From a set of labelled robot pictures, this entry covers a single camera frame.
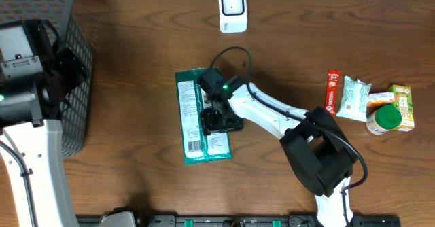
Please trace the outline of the green tea carton box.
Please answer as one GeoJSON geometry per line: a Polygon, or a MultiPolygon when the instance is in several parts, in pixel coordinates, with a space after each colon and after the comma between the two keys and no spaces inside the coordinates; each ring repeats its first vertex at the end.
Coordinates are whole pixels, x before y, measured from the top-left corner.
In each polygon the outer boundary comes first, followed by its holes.
{"type": "Polygon", "coordinates": [[[411,88],[409,86],[393,84],[389,88],[389,91],[394,94],[392,105],[399,110],[402,116],[402,121],[395,130],[402,132],[413,130],[415,128],[415,122],[411,88]]]}

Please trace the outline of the green lid jar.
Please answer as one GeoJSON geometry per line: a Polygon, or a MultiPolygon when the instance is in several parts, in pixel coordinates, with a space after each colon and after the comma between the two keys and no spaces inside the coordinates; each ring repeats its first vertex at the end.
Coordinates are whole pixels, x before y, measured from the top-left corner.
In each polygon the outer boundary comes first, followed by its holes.
{"type": "Polygon", "coordinates": [[[400,111],[393,105],[384,105],[367,118],[366,128],[375,135],[383,135],[394,130],[401,122],[400,111]]]}

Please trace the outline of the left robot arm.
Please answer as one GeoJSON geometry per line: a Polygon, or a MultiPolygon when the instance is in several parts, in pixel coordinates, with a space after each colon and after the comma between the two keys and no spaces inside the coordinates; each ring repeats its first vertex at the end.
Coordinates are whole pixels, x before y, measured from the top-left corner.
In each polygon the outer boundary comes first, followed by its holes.
{"type": "Polygon", "coordinates": [[[78,226],[62,155],[68,96],[90,72],[49,20],[1,25],[1,156],[21,226],[78,226]]]}

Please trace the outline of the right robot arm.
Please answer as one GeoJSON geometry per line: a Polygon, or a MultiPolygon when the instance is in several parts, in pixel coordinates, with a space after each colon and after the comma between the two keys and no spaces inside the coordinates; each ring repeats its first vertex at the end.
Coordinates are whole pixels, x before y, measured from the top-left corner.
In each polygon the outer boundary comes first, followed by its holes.
{"type": "Polygon", "coordinates": [[[233,120],[256,123],[278,138],[301,184],[315,195],[322,226],[350,226],[350,177],[358,154],[325,109],[291,107],[268,96],[239,76],[198,79],[211,102],[209,130],[230,131],[233,120]]]}

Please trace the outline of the red Nescafe coffee stick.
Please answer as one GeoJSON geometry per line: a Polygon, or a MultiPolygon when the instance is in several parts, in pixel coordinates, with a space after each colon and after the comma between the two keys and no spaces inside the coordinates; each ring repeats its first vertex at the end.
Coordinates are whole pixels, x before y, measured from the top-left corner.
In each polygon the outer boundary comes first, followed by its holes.
{"type": "Polygon", "coordinates": [[[328,72],[328,82],[324,109],[328,111],[332,116],[336,115],[335,102],[340,75],[341,72],[339,70],[330,69],[328,72]]]}

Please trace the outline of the orange snack packet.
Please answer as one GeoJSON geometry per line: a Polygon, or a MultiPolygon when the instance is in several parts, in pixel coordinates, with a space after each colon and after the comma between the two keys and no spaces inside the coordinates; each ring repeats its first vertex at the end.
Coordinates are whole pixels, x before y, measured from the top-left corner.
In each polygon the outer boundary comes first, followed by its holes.
{"type": "Polygon", "coordinates": [[[368,95],[368,107],[378,107],[395,101],[393,92],[380,92],[368,95]]]}

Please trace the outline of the light blue wipes pack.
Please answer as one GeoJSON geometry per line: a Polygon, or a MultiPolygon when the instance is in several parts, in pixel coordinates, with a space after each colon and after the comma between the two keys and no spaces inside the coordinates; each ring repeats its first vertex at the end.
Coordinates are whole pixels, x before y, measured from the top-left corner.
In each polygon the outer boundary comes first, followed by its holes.
{"type": "Polygon", "coordinates": [[[368,95],[372,84],[366,84],[361,80],[352,80],[345,76],[341,104],[336,115],[360,122],[366,122],[368,95]]]}

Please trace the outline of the green white package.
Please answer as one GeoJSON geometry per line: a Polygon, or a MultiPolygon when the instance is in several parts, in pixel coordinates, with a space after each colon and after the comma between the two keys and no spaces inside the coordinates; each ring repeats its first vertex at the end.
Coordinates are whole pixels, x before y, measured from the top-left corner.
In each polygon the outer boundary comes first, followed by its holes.
{"type": "Polygon", "coordinates": [[[204,71],[204,68],[191,69],[175,74],[185,164],[232,158],[227,133],[205,135],[203,132],[200,113],[211,107],[205,102],[205,91],[197,84],[204,71]]]}

